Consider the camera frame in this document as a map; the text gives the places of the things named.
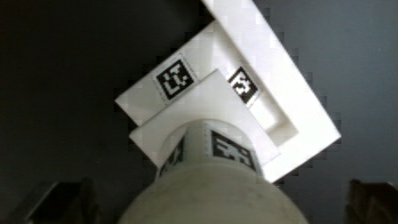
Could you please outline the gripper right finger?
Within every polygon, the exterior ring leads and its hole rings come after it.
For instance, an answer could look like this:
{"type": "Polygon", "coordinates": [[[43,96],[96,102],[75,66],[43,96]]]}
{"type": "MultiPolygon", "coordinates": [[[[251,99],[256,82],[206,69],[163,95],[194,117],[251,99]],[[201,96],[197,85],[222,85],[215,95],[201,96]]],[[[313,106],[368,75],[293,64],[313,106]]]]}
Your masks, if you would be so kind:
{"type": "Polygon", "coordinates": [[[345,224],[398,224],[398,187],[389,182],[350,181],[345,224]]]}

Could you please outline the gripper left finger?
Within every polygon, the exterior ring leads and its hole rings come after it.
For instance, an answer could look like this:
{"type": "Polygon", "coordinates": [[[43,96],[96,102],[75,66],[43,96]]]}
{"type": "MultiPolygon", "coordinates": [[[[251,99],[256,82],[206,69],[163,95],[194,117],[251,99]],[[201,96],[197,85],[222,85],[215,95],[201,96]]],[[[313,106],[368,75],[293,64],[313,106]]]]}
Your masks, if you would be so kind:
{"type": "Polygon", "coordinates": [[[84,178],[76,182],[39,183],[11,212],[11,224],[100,223],[92,180],[84,178]]]}

